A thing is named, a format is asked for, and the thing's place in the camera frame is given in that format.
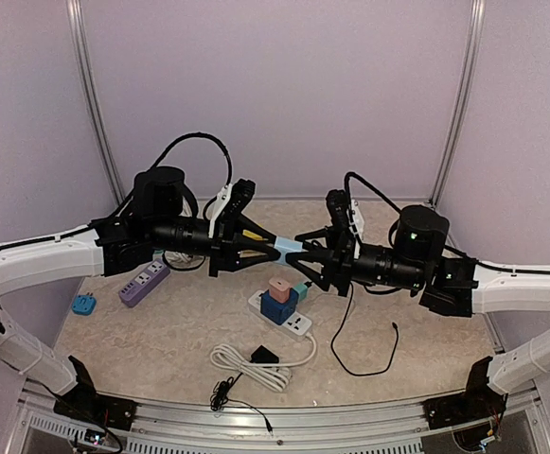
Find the dark blue cube socket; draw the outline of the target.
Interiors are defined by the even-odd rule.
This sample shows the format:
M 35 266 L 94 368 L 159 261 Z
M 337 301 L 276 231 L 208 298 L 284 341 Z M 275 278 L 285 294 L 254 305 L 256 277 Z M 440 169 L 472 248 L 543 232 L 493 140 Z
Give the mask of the dark blue cube socket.
M 260 295 L 260 314 L 266 317 L 271 322 L 282 325 L 286 322 L 296 310 L 298 303 L 298 293 L 295 289 L 291 289 L 289 298 L 285 303 L 280 303 L 270 295 L 267 290 Z

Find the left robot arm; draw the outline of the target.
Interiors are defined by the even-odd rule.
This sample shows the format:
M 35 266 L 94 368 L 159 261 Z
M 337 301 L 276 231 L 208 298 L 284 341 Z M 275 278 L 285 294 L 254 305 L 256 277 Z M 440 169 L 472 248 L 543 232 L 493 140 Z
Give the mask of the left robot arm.
M 201 218 L 183 170 L 157 159 L 138 173 L 115 211 L 48 236 L 0 243 L 0 299 L 11 293 L 87 277 L 109 277 L 150 263 L 157 251 L 208 260 L 208 272 L 240 271 L 280 257 L 275 236 L 243 211 L 252 181 L 228 177 Z M 0 360 L 43 385 L 58 414 L 102 429 L 132 426 L 134 401 L 99 393 L 83 362 L 62 356 L 22 329 L 0 306 Z

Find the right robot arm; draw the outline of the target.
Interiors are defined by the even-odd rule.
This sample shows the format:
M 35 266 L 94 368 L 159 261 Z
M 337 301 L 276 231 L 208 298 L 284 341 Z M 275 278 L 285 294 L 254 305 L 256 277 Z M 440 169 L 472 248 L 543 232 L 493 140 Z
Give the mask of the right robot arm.
M 299 235 L 284 261 L 322 290 L 345 296 L 352 284 L 382 285 L 419 295 L 421 306 L 446 317 L 503 311 L 550 312 L 550 266 L 500 265 L 447 245 L 450 223 L 423 205 L 395 206 L 388 246 L 364 241 L 364 219 L 349 186 L 326 197 L 331 224 Z M 428 399 L 431 429 L 501 419 L 510 393 L 550 373 L 550 328 L 522 345 L 475 362 L 464 391 Z

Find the white power strip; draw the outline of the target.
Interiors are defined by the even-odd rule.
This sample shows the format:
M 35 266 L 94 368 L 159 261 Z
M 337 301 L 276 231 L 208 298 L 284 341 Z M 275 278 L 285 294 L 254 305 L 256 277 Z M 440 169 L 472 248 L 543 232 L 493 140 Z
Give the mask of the white power strip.
M 286 320 L 283 324 L 276 324 L 275 322 L 271 321 L 269 318 L 267 318 L 265 315 L 263 315 L 260 312 L 260 304 L 261 304 L 261 294 L 263 293 L 262 290 L 257 290 L 254 294 L 250 296 L 250 298 L 247 300 L 247 305 L 249 309 L 257 315 L 261 320 L 266 322 L 268 325 L 270 325 L 273 328 L 278 329 L 279 331 L 285 333 L 286 335 L 291 336 L 292 338 L 295 338 L 297 340 L 301 340 L 308 336 L 308 334 L 311 333 L 311 329 L 313 326 L 312 320 L 302 314 L 300 314 L 298 311 L 295 311 L 288 320 Z

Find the light blue plug adapter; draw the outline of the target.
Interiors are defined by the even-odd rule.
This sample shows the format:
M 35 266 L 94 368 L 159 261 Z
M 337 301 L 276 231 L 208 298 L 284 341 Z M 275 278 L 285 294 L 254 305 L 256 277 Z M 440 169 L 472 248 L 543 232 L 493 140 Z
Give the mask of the light blue plug adapter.
M 291 240 L 286 237 L 278 236 L 274 243 L 275 249 L 280 253 L 279 258 L 276 260 L 278 264 L 286 265 L 286 256 L 289 253 L 301 253 L 304 251 L 302 243 L 299 241 Z

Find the teal plug adapter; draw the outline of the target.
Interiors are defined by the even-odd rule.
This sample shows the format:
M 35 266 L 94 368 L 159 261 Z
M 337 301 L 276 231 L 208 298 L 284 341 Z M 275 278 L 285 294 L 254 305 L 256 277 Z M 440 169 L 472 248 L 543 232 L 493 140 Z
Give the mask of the teal plug adapter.
M 312 282 L 308 281 L 296 284 L 293 287 L 293 291 L 297 294 L 297 303 L 301 303 L 307 298 L 311 286 Z

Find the pink plug adapter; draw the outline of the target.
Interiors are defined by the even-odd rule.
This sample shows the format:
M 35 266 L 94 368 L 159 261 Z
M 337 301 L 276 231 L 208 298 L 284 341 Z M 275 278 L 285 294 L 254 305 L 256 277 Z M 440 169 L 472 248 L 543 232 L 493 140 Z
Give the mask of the pink plug adapter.
M 291 288 L 291 284 L 281 277 L 275 276 L 269 280 L 269 295 L 280 304 L 288 302 Z

